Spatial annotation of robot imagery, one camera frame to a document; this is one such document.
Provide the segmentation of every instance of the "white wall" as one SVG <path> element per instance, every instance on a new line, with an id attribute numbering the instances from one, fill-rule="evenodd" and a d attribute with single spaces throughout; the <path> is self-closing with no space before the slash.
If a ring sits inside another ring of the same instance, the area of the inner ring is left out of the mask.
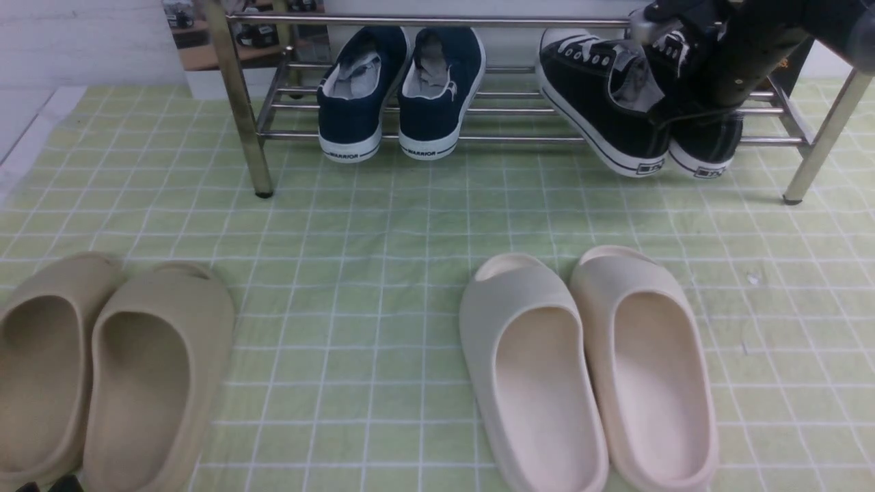
<path id="1" fill-rule="evenodd" d="M 0 87 L 183 83 L 160 0 L 19 0 L 0 10 Z M 333 12 L 486 15 L 628 13 L 641 0 L 326 0 Z M 483 31 L 490 58 L 526 64 L 537 30 Z M 822 47 L 803 70 L 836 77 L 847 66 Z"/>
<path id="2" fill-rule="evenodd" d="M 183 83 L 161 0 L 3 0 L 0 87 Z"/>

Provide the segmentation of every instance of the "slide sandal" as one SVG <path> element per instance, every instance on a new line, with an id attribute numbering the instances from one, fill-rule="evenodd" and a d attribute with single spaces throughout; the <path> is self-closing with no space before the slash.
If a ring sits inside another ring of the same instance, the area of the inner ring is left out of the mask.
<path id="1" fill-rule="evenodd" d="M 122 281 L 113 257 L 80 253 L 25 280 L 0 311 L 0 490 L 79 466 L 91 332 Z"/>
<path id="2" fill-rule="evenodd" d="M 571 274 L 598 409 L 617 471 L 641 492 L 705 490 L 717 426 L 696 318 L 650 258 L 598 246 Z"/>
<path id="3" fill-rule="evenodd" d="M 574 299 L 537 259 L 492 257 L 465 289 L 459 331 L 495 462 L 516 492 L 598 492 L 605 435 Z"/>
<path id="4" fill-rule="evenodd" d="M 122 285 L 94 328 L 86 489 L 164 492 L 185 484 L 234 322 L 225 285 L 198 264 L 159 264 Z"/>

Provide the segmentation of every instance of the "white slide sandal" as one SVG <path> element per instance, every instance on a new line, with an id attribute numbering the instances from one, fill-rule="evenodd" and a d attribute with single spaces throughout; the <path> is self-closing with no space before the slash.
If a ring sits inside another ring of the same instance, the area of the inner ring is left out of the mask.
<path id="1" fill-rule="evenodd" d="M 465 289 L 459 331 L 486 435 L 511 488 L 600 491 L 605 435 L 580 316 L 562 279 L 529 255 L 490 258 Z"/>
<path id="2" fill-rule="evenodd" d="M 699 492 L 718 464 L 696 318 L 671 274 L 598 246 L 571 275 L 611 462 L 640 492 Z"/>

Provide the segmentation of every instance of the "rack foot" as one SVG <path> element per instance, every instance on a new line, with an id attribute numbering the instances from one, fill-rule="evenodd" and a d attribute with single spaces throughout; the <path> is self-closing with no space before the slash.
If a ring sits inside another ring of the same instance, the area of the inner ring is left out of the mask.
<path id="1" fill-rule="evenodd" d="M 799 200 L 789 200 L 789 199 L 787 198 L 786 195 L 782 195 L 781 198 L 784 199 L 784 205 L 789 205 L 789 206 L 791 206 L 791 207 L 792 207 L 793 205 L 799 205 L 800 203 L 802 203 L 802 199 L 799 199 Z"/>

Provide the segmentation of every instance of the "white rubber sole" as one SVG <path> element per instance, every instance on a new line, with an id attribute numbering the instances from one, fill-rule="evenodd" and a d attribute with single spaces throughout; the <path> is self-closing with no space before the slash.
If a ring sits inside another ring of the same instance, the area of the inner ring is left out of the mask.
<path id="1" fill-rule="evenodd" d="M 389 104 L 389 99 L 395 94 L 395 92 L 397 92 L 398 86 L 401 85 L 401 82 L 404 80 L 404 75 L 410 68 L 410 60 L 413 58 L 413 45 L 410 43 L 410 36 L 407 35 L 407 31 L 404 30 L 403 27 L 401 28 L 401 31 L 404 33 L 404 41 L 407 43 L 407 59 L 404 61 L 404 65 L 401 67 L 401 70 L 398 71 L 398 75 L 395 76 L 392 84 L 388 87 L 386 97 L 383 98 L 383 102 L 380 105 L 380 122 L 377 124 L 377 130 L 370 137 L 351 144 L 336 144 L 325 140 L 322 138 L 322 134 L 319 133 L 319 146 L 322 147 L 322 153 L 325 154 L 328 160 L 339 162 L 341 164 L 355 164 L 370 159 L 380 150 L 383 113 L 386 112 L 386 106 Z"/>
<path id="2" fill-rule="evenodd" d="M 471 85 L 471 91 L 462 103 L 461 113 L 458 115 L 458 124 L 455 130 L 446 137 L 438 138 L 437 140 L 414 140 L 407 137 L 399 129 L 398 144 L 401 145 L 401 150 L 409 157 L 416 160 L 437 160 L 444 158 L 456 149 L 456 143 L 459 142 L 459 133 L 462 131 L 462 120 L 465 119 L 465 113 L 471 107 L 474 96 L 477 95 L 477 90 L 480 89 L 480 83 L 483 81 L 483 75 L 487 72 L 487 49 L 483 46 L 483 39 L 480 39 L 477 31 L 472 29 L 474 37 L 477 39 L 477 44 L 480 47 L 480 70 L 477 76 L 474 77 L 474 83 Z"/>
<path id="3" fill-rule="evenodd" d="M 726 168 L 732 164 L 732 158 L 725 162 L 705 162 L 689 155 L 677 142 L 672 139 L 668 145 L 668 153 L 671 160 L 677 165 L 677 169 L 686 176 L 695 179 L 715 179 L 723 175 Z"/>
<path id="4" fill-rule="evenodd" d="M 595 127 L 586 121 L 586 118 L 581 116 L 553 88 L 550 81 L 547 80 L 540 62 L 535 63 L 535 77 L 538 79 L 541 95 L 544 96 L 547 103 L 583 135 L 602 162 L 611 168 L 612 171 L 629 178 L 643 178 L 654 174 L 665 165 L 665 155 L 658 158 L 638 158 L 618 151 L 613 145 L 608 143 Z"/>

